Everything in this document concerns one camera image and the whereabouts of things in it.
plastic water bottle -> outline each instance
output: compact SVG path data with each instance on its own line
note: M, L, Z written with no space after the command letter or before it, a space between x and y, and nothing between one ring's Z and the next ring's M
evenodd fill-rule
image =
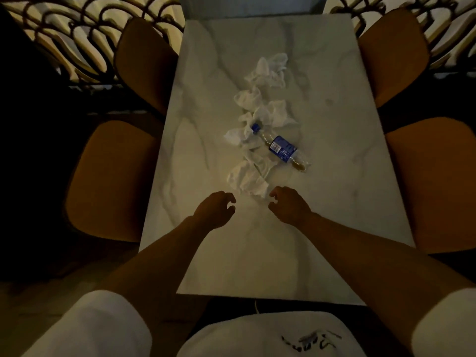
M268 146L271 153L276 155L285 163L289 163L293 168L300 172L305 172L310 165L304 155L293 144L285 138L279 136L274 131L263 130L260 123L253 124L251 127L253 134L259 135Z

person's left hand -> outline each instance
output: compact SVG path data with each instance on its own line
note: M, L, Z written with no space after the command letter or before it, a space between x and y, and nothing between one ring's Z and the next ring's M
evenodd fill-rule
M235 206L227 208L229 202L237 202L233 193L212 193L200 203L193 217L208 230L223 227L235 214Z

black print on shirt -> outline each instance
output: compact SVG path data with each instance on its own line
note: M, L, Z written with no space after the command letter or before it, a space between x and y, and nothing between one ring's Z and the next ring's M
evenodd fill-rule
M338 334L336 334L334 332L331 332L329 330L327 330L325 332L330 333L331 335L335 336L336 338L342 339L341 336L339 336ZM328 339L326 333L324 333L321 330L314 331L314 332L312 332L311 334L309 334L307 336L301 337L299 339L299 343L301 343L301 346L296 346L296 345L292 344L291 342L287 341L283 336L281 336L281 339L283 340L283 342L286 345L291 346L294 350L296 350L299 353L309 351L312 348L312 345L317 344L317 342L319 342L318 346L319 346L320 349L324 349L327 346L332 346L332 347L336 348L336 346Z

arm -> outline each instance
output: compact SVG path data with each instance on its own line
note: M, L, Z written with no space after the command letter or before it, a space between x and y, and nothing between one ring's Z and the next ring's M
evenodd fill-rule
M437 260L386 238L313 213L288 187L276 187L269 209L301 231L356 294L411 350L418 322L453 291L475 285Z
M121 266L96 289L125 297L139 312L152 334L152 348L160 346L162 355L175 355L196 321L208 297L178 295L190 262L200 243L215 228L225 225L235 214L232 193L211 194L193 216L169 234L141 251Z

white marble tabletop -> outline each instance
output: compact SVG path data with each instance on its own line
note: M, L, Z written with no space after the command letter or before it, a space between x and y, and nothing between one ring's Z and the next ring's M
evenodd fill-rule
M168 233L242 160L223 134L239 127L233 102L261 56L289 56L285 99L299 125L279 133L312 162L281 163L267 178L295 188L322 216L413 246L385 138L348 15L187 22L140 248ZM268 210L239 195L236 213L212 231L178 293L363 304L314 246Z

